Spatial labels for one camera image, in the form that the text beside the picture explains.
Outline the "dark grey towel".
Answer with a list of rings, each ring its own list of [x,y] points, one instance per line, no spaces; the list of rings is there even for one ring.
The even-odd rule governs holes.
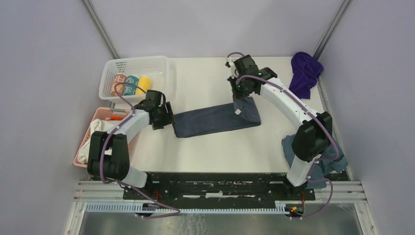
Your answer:
[[[176,114],[173,129],[178,138],[234,131],[261,125],[252,97]]]

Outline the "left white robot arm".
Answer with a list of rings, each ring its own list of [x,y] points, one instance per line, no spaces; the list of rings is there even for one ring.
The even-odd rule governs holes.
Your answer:
[[[87,171],[105,184],[131,185],[140,198],[148,199],[154,193],[154,186],[147,182],[148,173],[131,166],[129,143],[145,127],[163,129],[175,123],[175,119],[170,102],[159,91],[148,90],[145,99],[131,108],[119,124],[92,133]]]

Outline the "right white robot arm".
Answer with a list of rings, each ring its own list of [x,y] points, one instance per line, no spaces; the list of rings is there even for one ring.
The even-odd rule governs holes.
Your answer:
[[[313,163],[330,146],[334,146],[332,117],[319,113],[292,93],[269,67],[260,69],[250,55],[232,52],[226,57],[230,69],[227,79],[232,97],[240,100],[257,94],[273,104],[297,129],[292,142],[294,159],[286,175],[283,195],[295,200],[302,194],[302,185],[309,180]]]

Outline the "yellow rolled towel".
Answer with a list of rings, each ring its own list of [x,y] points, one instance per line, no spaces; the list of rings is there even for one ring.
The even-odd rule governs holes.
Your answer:
[[[151,88],[152,80],[148,76],[141,76],[138,79],[138,88],[136,88],[135,95],[146,94],[147,91]]]

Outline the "teal patterned rolled towel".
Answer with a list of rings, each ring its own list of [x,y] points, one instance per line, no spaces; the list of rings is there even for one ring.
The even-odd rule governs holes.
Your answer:
[[[138,85],[139,78],[135,75],[129,75],[125,79],[125,85],[123,90],[123,95],[130,96],[136,94],[136,89]]]

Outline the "white plastic basket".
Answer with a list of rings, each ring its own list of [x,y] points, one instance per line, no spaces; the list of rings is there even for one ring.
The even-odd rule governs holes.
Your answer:
[[[99,84],[98,96],[102,100],[121,104],[123,101],[112,96],[112,85],[115,75],[122,73],[126,76],[147,76],[152,81],[151,90],[171,95],[174,90],[175,78],[170,75],[168,58],[166,56],[147,56],[109,60],[104,65]]]

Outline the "orange item in basket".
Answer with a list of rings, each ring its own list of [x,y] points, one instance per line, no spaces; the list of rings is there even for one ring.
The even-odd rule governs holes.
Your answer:
[[[123,119],[124,119],[124,117],[111,116],[111,117],[106,118],[105,120],[107,120],[107,121],[109,121],[109,120],[121,121]]]

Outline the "orange patterned rolled towel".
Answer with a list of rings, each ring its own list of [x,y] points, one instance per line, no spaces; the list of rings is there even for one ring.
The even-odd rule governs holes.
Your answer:
[[[117,96],[117,94],[123,95],[124,94],[124,87],[126,82],[127,76],[123,73],[117,73],[114,76],[114,80],[112,83],[111,88],[111,96]]]

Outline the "purple towel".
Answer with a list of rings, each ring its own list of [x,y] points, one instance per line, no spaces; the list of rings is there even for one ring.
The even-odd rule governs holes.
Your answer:
[[[300,99],[310,99],[311,89],[324,70],[323,65],[306,52],[297,52],[291,59],[293,77],[289,90]]]

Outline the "white cloth in basket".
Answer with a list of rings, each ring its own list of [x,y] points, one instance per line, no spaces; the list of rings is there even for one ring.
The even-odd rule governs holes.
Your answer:
[[[117,121],[101,119],[95,119],[90,123],[90,130],[88,131],[89,137],[86,138],[84,143],[81,145],[76,157],[80,164],[86,165],[88,163],[92,134],[96,131],[108,130],[114,127],[116,123]]]

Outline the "teal blue towel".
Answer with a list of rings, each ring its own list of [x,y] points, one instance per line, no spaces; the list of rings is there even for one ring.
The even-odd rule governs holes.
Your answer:
[[[295,138],[295,135],[288,135],[282,141],[282,151],[284,157],[291,167],[293,160],[294,160],[294,152],[292,150],[292,142]],[[330,145],[321,155],[322,158],[329,158],[329,160],[325,160],[319,162],[312,171],[311,180],[320,180],[324,179],[326,175],[329,173],[336,171],[337,173],[341,173],[345,168],[348,166],[348,161],[337,142],[336,146],[338,148],[339,156],[337,159],[333,160],[336,156],[335,149],[332,145]]]

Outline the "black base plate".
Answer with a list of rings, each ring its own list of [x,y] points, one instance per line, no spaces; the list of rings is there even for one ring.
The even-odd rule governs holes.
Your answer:
[[[276,201],[314,201],[313,189],[291,186],[283,173],[149,172],[140,192],[120,185],[124,200],[151,197],[148,209],[271,209]]]

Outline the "left corner metal rail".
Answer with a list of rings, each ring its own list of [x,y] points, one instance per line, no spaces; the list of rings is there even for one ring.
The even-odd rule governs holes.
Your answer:
[[[91,0],[80,0],[80,2],[83,4],[89,18],[91,19],[97,33],[101,37],[104,46],[106,47],[107,51],[110,53],[111,57],[113,59],[119,59],[120,56],[110,38],[109,33],[105,29],[104,24],[99,18],[99,15],[97,14],[94,5]]]

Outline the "corner metal rail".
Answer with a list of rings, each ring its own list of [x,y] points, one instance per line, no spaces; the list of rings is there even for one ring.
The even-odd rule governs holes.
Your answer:
[[[113,59],[119,59],[120,56],[110,38],[109,33],[105,29],[104,24],[99,18],[99,15],[97,14],[94,5],[91,0],[80,0],[80,2],[83,4],[89,18],[91,19],[97,33],[101,37],[104,46],[106,47],[107,51],[110,53],[111,57]]]
[[[321,36],[315,50],[313,53],[313,58],[316,60],[320,60],[326,46],[328,45],[330,39],[335,33],[335,30],[339,26],[340,22],[342,21],[344,15],[346,14],[347,10],[349,9],[350,5],[353,3],[353,0],[342,0],[340,6],[336,10],[334,16],[330,20],[327,28],[325,29],[323,35]]]

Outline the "aluminium frame rails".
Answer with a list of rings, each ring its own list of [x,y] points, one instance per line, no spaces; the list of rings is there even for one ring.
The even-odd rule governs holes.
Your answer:
[[[290,198],[273,176],[158,176],[149,199],[116,183],[80,181],[64,234],[376,235],[359,181],[335,181]]]

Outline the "right corner metal rail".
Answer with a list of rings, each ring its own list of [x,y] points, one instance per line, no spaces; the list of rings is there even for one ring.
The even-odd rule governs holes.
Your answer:
[[[316,60],[320,60],[326,46],[328,45],[330,39],[335,33],[335,30],[339,26],[340,22],[342,21],[344,15],[346,14],[347,10],[349,9],[350,5],[353,3],[353,0],[342,0],[340,6],[336,10],[334,16],[330,20],[327,28],[325,29],[323,35],[321,36],[315,50],[313,53],[313,58]]]

